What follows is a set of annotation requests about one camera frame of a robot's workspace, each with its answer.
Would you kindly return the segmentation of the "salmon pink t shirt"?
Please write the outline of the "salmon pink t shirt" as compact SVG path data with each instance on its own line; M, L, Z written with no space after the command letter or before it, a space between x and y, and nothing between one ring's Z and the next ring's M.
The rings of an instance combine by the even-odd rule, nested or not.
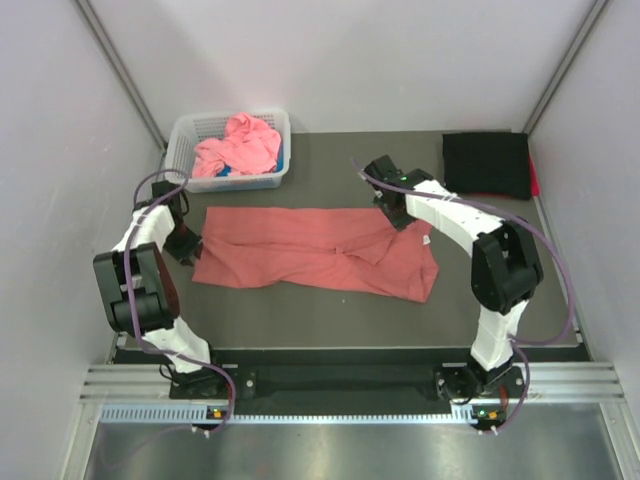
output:
M210 207L192 276L236 289L278 282L427 301L439 267L415 222L393 228L375 208Z

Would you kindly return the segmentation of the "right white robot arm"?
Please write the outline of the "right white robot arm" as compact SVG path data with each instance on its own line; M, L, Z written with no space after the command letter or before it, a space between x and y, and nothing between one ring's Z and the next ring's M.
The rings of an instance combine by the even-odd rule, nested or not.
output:
M480 310L464 395L492 394L512 366L513 339L544 277L532 234L517 222L463 202L421 169L403 172L387 155L370 162L360 175L396 230L427 223L468 254L470 286Z

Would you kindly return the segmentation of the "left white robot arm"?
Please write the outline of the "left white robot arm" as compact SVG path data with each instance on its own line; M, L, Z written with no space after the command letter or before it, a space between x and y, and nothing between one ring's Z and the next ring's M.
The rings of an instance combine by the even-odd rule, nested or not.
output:
M111 250L93 259L93 269L112 330L126 333L169 365L159 368L174 399L232 395L225 370L214 364L210 344L181 315L177 289L164 261L168 254L192 266L202 238L185 223L189 203L183 188L167 180L152 184L151 197L134 200L131 222Z

